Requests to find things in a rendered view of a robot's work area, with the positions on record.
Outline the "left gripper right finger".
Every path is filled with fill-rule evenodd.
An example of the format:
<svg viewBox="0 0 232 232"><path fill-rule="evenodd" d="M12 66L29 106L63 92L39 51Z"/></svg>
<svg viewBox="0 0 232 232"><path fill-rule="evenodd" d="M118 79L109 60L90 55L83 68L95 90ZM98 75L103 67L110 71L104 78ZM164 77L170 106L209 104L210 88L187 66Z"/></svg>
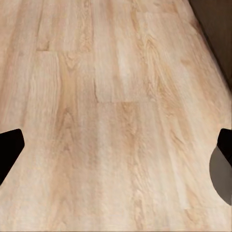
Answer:
<svg viewBox="0 0 232 232"><path fill-rule="evenodd" d="M217 146L232 166L232 130L222 128L218 136Z"/></svg>

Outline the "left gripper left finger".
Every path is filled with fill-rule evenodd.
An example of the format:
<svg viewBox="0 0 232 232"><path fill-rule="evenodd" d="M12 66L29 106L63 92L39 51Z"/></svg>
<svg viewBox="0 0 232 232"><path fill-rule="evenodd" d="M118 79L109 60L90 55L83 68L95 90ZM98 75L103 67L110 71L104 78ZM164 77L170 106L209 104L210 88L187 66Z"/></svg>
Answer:
<svg viewBox="0 0 232 232"><path fill-rule="evenodd" d="M0 134L0 185L6 178L24 147L25 142L21 129Z"/></svg>

